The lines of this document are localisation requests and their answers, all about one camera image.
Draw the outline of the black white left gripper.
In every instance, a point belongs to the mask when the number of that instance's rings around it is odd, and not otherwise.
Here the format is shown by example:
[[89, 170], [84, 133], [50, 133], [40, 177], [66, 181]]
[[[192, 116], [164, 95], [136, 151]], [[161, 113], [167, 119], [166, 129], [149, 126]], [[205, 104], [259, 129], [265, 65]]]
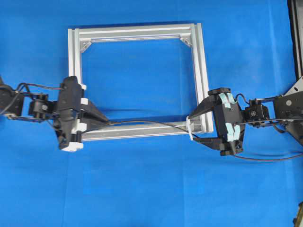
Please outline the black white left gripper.
[[[52, 110], [52, 119], [54, 120], [55, 114], [54, 107]], [[65, 149], [60, 149], [66, 152], [75, 152], [83, 148], [83, 143], [81, 142], [81, 134], [89, 131], [99, 130], [101, 128], [107, 127], [111, 124], [111, 121], [88, 99], [82, 99], [80, 101], [81, 109], [83, 111], [83, 117], [80, 118], [80, 113], [73, 125], [72, 139], [69, 146]]]

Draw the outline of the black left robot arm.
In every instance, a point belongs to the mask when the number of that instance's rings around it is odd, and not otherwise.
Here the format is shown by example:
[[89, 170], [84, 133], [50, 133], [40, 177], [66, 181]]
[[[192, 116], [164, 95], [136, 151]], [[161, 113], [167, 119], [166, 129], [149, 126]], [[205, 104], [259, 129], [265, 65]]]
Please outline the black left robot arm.
[[75, 152], [83, 148], [82, 135], [111, 125], [111, 121], [84, 97], [76, 76], [66, 77], [60, 86], [58, 99], [32, 93], [29, 83], [16, 89], [0, 84], [0, 113], [10, 120], [49, 122], [54, 129], [60, 150]]

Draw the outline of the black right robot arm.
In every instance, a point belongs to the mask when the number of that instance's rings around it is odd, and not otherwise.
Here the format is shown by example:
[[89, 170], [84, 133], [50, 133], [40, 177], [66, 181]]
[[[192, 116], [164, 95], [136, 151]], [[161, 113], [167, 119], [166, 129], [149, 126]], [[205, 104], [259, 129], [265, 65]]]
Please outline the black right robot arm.
[[243, 151], [246, 125], [256, 128], [274, 127], [280, 133], [289, 133], [299, 144], [303, 142], [303, 93], [296, 91], [284, 96], [252, 99], [241, 109], [238, 98], [230, 88], [217, 88], [208, 92], [197, 108], [187, 117], [191, 119], [212, 112], [217, 132], [215, 138], [191, 139], [211, 149], [220, 151], [221, 156], [235, 156]]

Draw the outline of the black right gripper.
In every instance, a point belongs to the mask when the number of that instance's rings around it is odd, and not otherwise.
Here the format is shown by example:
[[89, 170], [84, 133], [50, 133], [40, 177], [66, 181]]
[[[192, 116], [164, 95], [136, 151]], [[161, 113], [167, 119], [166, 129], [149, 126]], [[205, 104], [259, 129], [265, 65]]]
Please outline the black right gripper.
[[221, 87], [209, 91], [208, 94], [209, 96], [202, 100], [188, 118], [191, 120], [212, 111], [217, 138], [193, 138], [193, 140], [210, 149], [220, 151], [221, 156], [237, 155], [243, 152], [245, 126], [239, 124], [244, 121], [244, 118], [231, 90]]

